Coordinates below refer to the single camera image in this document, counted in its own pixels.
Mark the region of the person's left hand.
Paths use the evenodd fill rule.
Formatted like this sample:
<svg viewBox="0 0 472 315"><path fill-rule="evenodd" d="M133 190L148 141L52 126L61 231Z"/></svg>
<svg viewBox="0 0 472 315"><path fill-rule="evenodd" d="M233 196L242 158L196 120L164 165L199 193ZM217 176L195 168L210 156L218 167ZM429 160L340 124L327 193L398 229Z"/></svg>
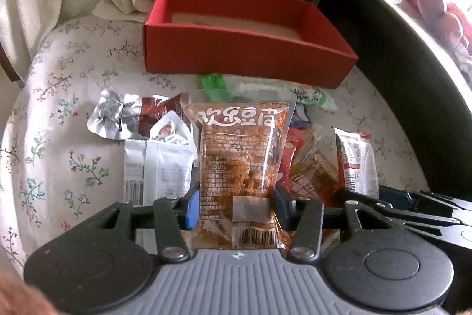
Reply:
<svg viewBox="0 0 472 315"><path fill-rule="evenodd" d="M46 297L34 287L26 285L20 278L1 272L1 315L57 315Z"/></svg>

